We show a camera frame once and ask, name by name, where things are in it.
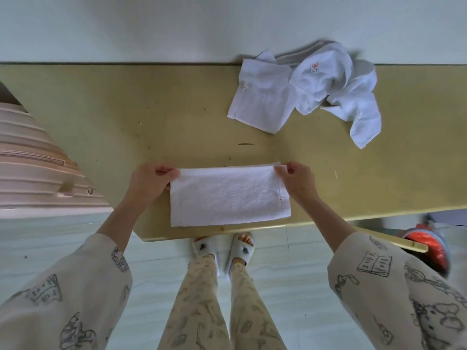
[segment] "white towel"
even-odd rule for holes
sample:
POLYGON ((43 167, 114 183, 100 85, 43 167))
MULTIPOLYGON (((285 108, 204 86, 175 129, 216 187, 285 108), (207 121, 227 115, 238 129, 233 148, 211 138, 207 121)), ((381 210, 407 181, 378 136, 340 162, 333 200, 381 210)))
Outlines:
POLYGON ((295 93, 289 85, 292 69, 271 63, 271 56, 266 51, 255 60, 243 60, 240 84, 227 116, 275 134, 293 111, 295 93))
POLYGON ((347 85, 352 59, 339 43, 329 43, 305 58, 293 71, 290 84, 296 90, 297 111, 311 113, 333 91, 347 85))
POLYGON ((274 165, 181 169, 180 176, 171 183, 171 226, 289 217, 289 193, 274 165))
POLYGON ((377 77, 368 61, 352 62, 337 42, 322 41, 277 59, 266 50, 243 60, 240 84, 228 117, 275 134, 293 108, 306 115, 322 107, 342 120, 353 120, 350 136, 363 148, 381 131, 381 114, 371 93, 377 77))
POLYGON ((347 86, 331 91, 327 101, 334 107, 321 107, 345 121, 353 120, 350 137, 363 148, 381 132, 381 113, 375 95, 375 66, 365 60, 353 62, 353 72, 347 86))

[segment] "person's left hand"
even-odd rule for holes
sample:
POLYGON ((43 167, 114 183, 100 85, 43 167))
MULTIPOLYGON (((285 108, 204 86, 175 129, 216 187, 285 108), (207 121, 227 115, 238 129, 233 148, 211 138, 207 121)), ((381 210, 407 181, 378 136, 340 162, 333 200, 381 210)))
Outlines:
POLYGON ((170 182, 179 175, 178 169, 165 164, 142 163, 131 173, 130 185, 123 201, 145 209, 165 188, 170 189, 170 182))

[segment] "red object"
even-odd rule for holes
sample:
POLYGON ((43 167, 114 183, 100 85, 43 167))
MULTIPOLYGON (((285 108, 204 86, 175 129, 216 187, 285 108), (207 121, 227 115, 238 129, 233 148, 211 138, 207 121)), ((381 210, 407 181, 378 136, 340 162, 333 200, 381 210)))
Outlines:
MULTIPOLYGON (((428 229, 433 231, 429 226, 424 225, 423 223, 419 223, 416 226, 417 229, 428 229)), ((424 231, 413 231, 405 236, 406 239, 411 241, 420 242, 428 246, 427 255, 429 258, 435 262, 436 264, 443 267, 443 269, 447 270, 448 264, 446 259, 446 253, 441 245, 441 243, 432 235, 424 231)))

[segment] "crumpled towel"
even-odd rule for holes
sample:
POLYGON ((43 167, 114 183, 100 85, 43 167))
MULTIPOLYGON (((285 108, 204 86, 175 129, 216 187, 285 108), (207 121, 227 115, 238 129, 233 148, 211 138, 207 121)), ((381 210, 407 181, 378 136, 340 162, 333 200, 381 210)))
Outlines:
POLYGON ((275 58, 266 50, 256 59, 243 60, 240 84, 228 117, 275 134, 293 108, 306 115, 322 107, 354 123, 350 136, 363 148, 381 131, 381 114, 371 93, 377 82, 375 67, 352 61, 337 42, 322 41, 300 52, 275 58))

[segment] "white wall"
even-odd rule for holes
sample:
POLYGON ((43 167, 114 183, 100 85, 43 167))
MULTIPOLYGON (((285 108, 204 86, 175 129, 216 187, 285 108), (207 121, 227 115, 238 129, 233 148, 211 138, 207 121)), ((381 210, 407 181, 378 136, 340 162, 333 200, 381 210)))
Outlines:
POLYGON ((467 0, 0 0, 0 61, 230 62, 319 38, 467 63, 467 0))

